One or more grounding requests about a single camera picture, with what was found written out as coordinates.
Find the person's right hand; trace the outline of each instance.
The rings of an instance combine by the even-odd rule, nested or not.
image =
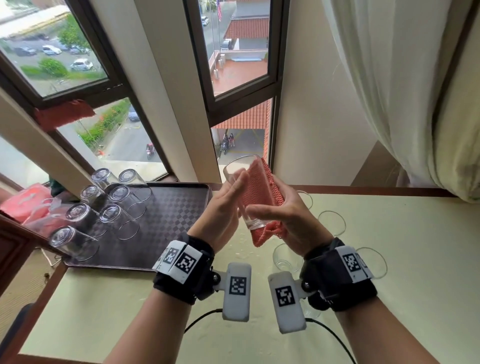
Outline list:
[[[281,221],[288,231],[283,240],[298,255],[305,256],[313,248],[329,244],[333,235],[312,215],[297,191],[276,176],[274,180],[285,198],[283,205],[249,205],[247,214],[260,220]]]

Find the window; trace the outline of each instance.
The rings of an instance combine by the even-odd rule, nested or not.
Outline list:
[[[199,7],[214,96],[266,75],[270,0],[205,1]],[[250,72],[235,77],[237,63]]]
[[[257,154],[268,161],[272,101],[264,101],[210,129],[222,181],[223,168],[234,159]]]
[[[10,187],[18,190],[19,187],[48,182],[48,174],[1,137],[0,155],[0,181]]]
[[[25,5],[27,15],[10,14],[9,2],[0,7],[0,20],[13,17],[0,22],[0,85],[33,118],[35,108],[77,99],[94,108],[95,116],[48,131],[87,173],[105,166],[134,168],[145,180],[171,173],[93,8],[65,2]]]

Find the flag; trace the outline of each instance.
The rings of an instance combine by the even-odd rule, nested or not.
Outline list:
[[[218,21],[222,21],[222,7],[220,6],[220,0],[216,0],[216,13],[218,14]]]

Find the white roof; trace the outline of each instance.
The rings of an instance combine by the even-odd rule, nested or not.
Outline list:
[[[54,20],[56,17],[70,12],[66,5],[57,5],[52,8],[41,10],[39,12],[15,19],[4,24],[0,24],[0,38],[21,33],[35,26]]]

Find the forearm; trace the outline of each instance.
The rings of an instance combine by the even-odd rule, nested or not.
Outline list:
[[[153,289],[104,363],[175,363],[191,308]]]
[[[379,298],[336,316],[358,364],[438,364]]]

